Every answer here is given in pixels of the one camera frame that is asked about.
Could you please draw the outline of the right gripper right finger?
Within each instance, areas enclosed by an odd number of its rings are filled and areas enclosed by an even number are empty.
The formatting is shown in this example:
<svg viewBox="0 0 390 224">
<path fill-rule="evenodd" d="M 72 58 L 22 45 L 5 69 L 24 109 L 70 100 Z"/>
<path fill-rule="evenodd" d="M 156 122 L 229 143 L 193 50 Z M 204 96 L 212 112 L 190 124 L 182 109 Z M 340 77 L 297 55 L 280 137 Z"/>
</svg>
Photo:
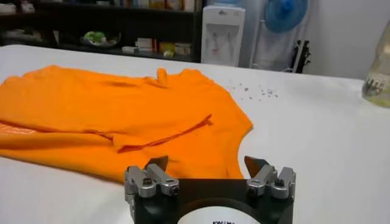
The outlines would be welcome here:
<svg viewBox="0 0 390 224">
<path fill-rule="evenodd" d="M 260 197 L 268 189 L 273 198 L 295 199 L 296 173 L 292 168 L 283 167 L 279 172 L 265 159 L 251 156 L 245 156 L 244 163 L 250 174 L 250 179 L 246 181 L 248 196 Z"/>
</svg>

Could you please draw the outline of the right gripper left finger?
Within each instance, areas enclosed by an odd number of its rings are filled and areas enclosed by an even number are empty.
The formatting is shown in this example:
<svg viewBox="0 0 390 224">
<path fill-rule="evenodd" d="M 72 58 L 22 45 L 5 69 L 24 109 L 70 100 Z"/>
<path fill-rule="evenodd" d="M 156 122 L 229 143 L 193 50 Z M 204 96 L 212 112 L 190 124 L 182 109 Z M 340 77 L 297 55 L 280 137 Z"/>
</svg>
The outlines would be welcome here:
<svg viewBox="0 0 390 224">
<path fill-rule="evenodd" d="M 165 171 L 168 156 L 152 158 L 144 167 L 129 166 L 124 172 L 125 201 L 134 204 L 134 198 L 151 198 L 157 194 L 157 188 L 163 195 L 175 197 L 179 194 L 179 180 Z"/>
</svg>

